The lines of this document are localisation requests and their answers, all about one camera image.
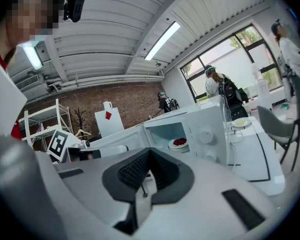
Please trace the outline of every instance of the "brick wall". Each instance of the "brick wall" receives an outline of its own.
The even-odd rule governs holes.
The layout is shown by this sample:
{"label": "brick wall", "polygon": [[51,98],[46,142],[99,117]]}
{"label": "brick wall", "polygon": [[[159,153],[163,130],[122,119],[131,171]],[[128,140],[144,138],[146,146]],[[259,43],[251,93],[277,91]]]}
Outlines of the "brick wall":
{"label": "brick wall", "polygon": [[[78,108],[80,111],[86,110],[82,115],[87,126],[83,128],[85,132],[92,135],[89,137],[99,137],[99,131],[95,120],[95,112],[104,110],[103,102],[112,103],[114,108],[118,108],[119,114],[125,129],[138,125],[148,119],[148,116],[155,113],[159,107],[157,98],[158,92],[162,92],[161,83],[125,83],[118,85],[103,85],[90,88],[84,88],[76,91],[64,92],[59,95],[49,97],[25,106],[29,114],[50,107],[55,104],[55,99],[59,99],[59,103],[65,107],[69,107],[70,117],[72,121],[77,121],[78,117],[74,110]],[[43,123],[44,128],[57,124],[56,119]],[[74,134],[77,133],[78,127],[72,123]],[[36,132],[38,127],[32,126],[30,133]],[[41,141],[37,140],[33,145],[34,150],[42,150]]]}

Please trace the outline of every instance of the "red paper sticker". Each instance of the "red paper sticker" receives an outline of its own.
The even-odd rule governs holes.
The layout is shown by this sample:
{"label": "red paper sticker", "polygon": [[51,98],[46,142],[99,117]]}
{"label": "red paper sticker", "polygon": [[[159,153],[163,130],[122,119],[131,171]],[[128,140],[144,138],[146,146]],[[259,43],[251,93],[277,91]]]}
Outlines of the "red paper sticker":
{"label": "red paper sticker", "polygon": [[112,116],[112,114],[110,112],[108,112],[108,111],[105,112],[105,119],[110,120],[111,116]]}

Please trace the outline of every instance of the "tube light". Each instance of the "tube light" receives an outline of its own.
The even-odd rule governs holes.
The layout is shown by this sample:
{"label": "tube light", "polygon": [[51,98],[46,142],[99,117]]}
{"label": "tube light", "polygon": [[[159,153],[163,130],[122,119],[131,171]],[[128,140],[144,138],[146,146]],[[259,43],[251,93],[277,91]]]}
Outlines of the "tube light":
{"label": "tube light", "polygon": [[167,30],[163,33],[163,35],[159,38],[159,40],[154,44],[154,46],[150,49],[148,54],[145,57],[146,61],[150,61],[155,54],[160,50],[160,48],[168,41],[168,39],[180,28],[180,25],[177,22],[173,22]]}
{"label": "tube light", "polygon": [[28,57],[31,65],[33,66],[34,70],[42,69],[44,65],[42,64],[41,59],[39,58],[35,48],[28,46],[24,46],[22,48],[25,52],[25,55]]}

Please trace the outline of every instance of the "black tree-shaped stand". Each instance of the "black tree-shaped stand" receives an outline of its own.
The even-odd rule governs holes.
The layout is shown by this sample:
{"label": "black tree-shaped stand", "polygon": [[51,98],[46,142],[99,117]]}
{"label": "black tree-shaped stand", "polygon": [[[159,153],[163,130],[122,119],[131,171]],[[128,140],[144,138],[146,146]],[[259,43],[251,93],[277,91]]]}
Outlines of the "black tree-shaped stand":
{"label": "black tree-shaped stand", "polygon": [[[80,109],[78,108],[78,110],[75,110],[74,113],[77,115],[78,117],[78,121],[72,121],[73,123],[75,123],[81,130],[84,130],[83,127],[87,126],[87,124],[84,125],[84,121],[86,121],[85,119],[82,118],[83,113],[86,112],[82,111],[80,112]],[[85,140],[86,138],[83,136],[84,134],[81,132],[81,136],[82,139]]]}

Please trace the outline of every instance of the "black window frame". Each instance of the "black window frame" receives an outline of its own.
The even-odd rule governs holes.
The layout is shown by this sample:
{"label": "black window frame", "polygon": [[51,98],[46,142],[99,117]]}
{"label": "black window frame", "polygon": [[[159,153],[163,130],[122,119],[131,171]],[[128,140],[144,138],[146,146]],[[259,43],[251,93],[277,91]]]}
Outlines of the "black window frame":
{"label": "black window frame", "polygon": [[[254,42],[254,43],[252,43],[252,44],[250,44],[250,45],[248,45],[248,46],[244,46],[244,44],[243,44],[243,43],[240,41],[240,39],[238,38],[237,34],[241,33],[242,31],[244,31],[244,30],[246,30],[246,29],[248,29],[248,28],[250,28],[250,27],[253,27],[253,28],[255,29],[255,31],[257,32],[257,34],[258,34],[262,39],[260,39],[260,40],[258,40],[258,41],[256,41],[256,42]],[[223,43],[224,41],[230,39],[231,37],[234,37],[234,38],[236,39],[236,41],[240,44],[240,46],[244,49],[244,51],[246,52],[247,56],[249,57],[251,63],[255,63],[255,61],[254,61],[254,59],[252,58],[252,56],[251,56],[251,54],[249,53],[249,51],[252,50],[253,48],[256,48],[256,47],[258,47],[258,46],[264,44],[265,47],[266,47],[266,48],[268,49],[268,51],[270,52],[271,57],[272,57],[272,60],[274,61],[274,63],[272,63],[272,64],[270,64],[270,65],[268,65],[268,66],[266,66],[266,67],[260,69],[260,72],[261,72],[261,74],[263,74],[263,73],[265,73],[265,72],[267,72],[267,71],[269,71],[269,70],[277,69],[278,75],[279,75],[279,77],[280,77],[280,79],[281,79],[281,81],[282,81],[282,75],[281,75],[281,72],[280,72],[280,70],[279,70],[279,66],[278,66],[278,64],[277,64],[277,60],[276,60],[276,58],[275,58],[273,52],[271,51],[269,45],[268,45],[267,42],[265,41],[264,37],[263,37],[263,36],[259,33],[259,31],[256,29],[256,27],[255,27],[253,24],[249,24],[249,25],[247,25],[247,26],[241,28],[240,30],[238,30],[238,31],[236,31],[236,32],[233,32],[233,33],[232,33],[231,35],[229,35],[228,37],[222,39],[221,41],[219,41],[218,43],[216,43],[216,44],[213,45],[212,47],[208,48],[208,49],[205,50],[204,52],[202,52],[202,53],[200,53],[199,55],[197,55],[197,56],[196,56],[194,59],[192,59],[190,62],[188,62],[187,64],[185,64],[185,65],[183,65],[182,67],[180,67],[180,70],[181,70],[181,72],[182,72],[182,75],[183,75],[183,77],[184,77],[184,79],[185,79],[185,81],[186,81],[186,83],[187,83],[187,85],[188,85],[188,87],[189,87],[189,89],[190,89],[190,92],[191,92],[191,94],[192,94],[192,96],[193,96],[193,99],[194,99],[194,101],[195,101],[196,103],[197,103],[197,100],[198,100],[198,99],[201,99],[201,98],[207,96],[207,93],[206,93],[206,92],[205,92],[205,93],[202,93],[202,94],[200,94],[200,95],[197,95],[197,94],[196,94],[196,91],[194,90],[194,88],[192,87],[192,85],[191,85],[191,83],[190,83],[190,81],[192,81],[192,80],[194,80],[194,79],[200,77],[201,75],[205,74],[205,72],[206,72],[206,70],[207,70],[207,69],[206,69],[206,66],[205,66],[205,64],[203,63],[203,61],[201,60],[200,56],[202,56],[203,54],[207,53],[208,51],[210,51],[210,50],[213,49],[214,47],[218,46],[219,44]],[[185,66],[191,64],[193,61],[195,61],[195,60],[197,60],[197,59],[200,61],[201,65],[202,65],[202,67],[203,67],[203,70],[200,71],[200,72],[198,72],[198,73],[195,74],[195,75],[192,75],[191,77],[189,77],[189,78],[187,79],[186,76],[185,76],[185,74],[184,74],[183,68],[184,68]],[[274,90],[276,90],[276,89],[278,89],[278,88],[280,88],[280,87],[282,87],[282,84],[281,84],[281,86],[279,86],[279,87],[277,87],[277,88],[274,88],[274,89],[272,89],[271,91],[274,91]]]}

